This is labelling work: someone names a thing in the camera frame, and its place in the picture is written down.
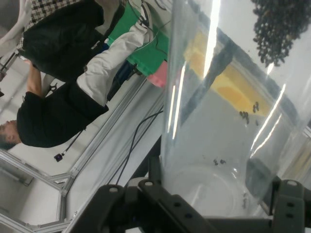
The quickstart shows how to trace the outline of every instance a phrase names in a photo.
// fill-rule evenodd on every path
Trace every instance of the yellow surface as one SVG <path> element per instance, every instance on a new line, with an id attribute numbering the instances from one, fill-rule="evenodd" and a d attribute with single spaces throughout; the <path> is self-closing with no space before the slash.
<path id="1" fill-rule="evenodd" d="M 184 53 L 185 60 L 190 64 L 190 69 L 200 79 L 204 78 L 206 47 L 207 36 L 198 32 Z M 238 112 L 248 112 L 265 117 L 270 111 L 271 106 L 268 102 L 232 65 L 228 65 L 223 73 L 215 79 L 211 89 L 228 101 Z M 259 103 L 259 111 L 253 113 L 255 102 Z"/>
<path id="2" fill-rule="evenodd" d="M 201 80 L 204 78 L 206 49 L 207 36 L 202 32 L 198 32 L 184 53 L 186 61 L 190 64 L 190 69 L 192 69 Z"/>

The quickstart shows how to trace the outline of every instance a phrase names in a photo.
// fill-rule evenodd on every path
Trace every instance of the green container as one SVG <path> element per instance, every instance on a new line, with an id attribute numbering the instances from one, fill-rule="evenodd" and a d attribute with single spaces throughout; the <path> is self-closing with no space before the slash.
<path id="1" fill-rule="evenodd" d="M 120 35 L 127 33 L 137 22 L 137 16 L 140 16 L 140 13 L 136 9 L 133 10 L 129 4 L 126 5 L 124 15 L 109 36 L 109 46 Z M 167 60 L 169 40 L 162 32 L 157 33 L 157 27 L 154 26 L 153 30 L 154 36 L 157 34 L 153 42 L 147 46 L 143 45 L 145 47 L 142 49 L 138 48 L 137 51 L 133 52 L 132 55 L 127 58 L 131 64 L 137 64 L 137 69 L 146 76 L 155 73 L 162 62 Z"/>

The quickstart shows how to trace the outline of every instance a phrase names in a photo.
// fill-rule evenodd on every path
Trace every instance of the hand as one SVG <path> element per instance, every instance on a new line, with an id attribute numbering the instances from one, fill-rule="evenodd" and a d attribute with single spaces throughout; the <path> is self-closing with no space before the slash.
<path id="1" fill-rule="evenodd" d="M 30 60 L 24 60 L 24 63 L 27 63 L 30 66 L 33 66 L 33 63 Z"/>

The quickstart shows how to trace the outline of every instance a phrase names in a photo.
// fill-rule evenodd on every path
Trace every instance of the dark hair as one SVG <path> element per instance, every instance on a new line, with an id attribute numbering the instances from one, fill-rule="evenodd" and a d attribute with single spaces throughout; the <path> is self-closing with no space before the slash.
<path id="1" fill-rule="evenodd" d="M 16 146 L 16 143 L 7 142 L 5 138 L 5 134 L 0 134 L 0 149 L 10 150 Z"/>

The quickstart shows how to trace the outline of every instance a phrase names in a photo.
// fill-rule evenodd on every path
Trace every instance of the glass surface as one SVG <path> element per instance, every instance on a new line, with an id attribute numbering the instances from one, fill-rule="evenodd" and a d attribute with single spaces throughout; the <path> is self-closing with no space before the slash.
<path id="1" fill-rule="evenodd" d="M 311 116 L 311 31 L 285 63 L 262 63 L 254 9 L 250 0 L 174 1 L 163 185 L 204 216 L 252 215 Z"/>

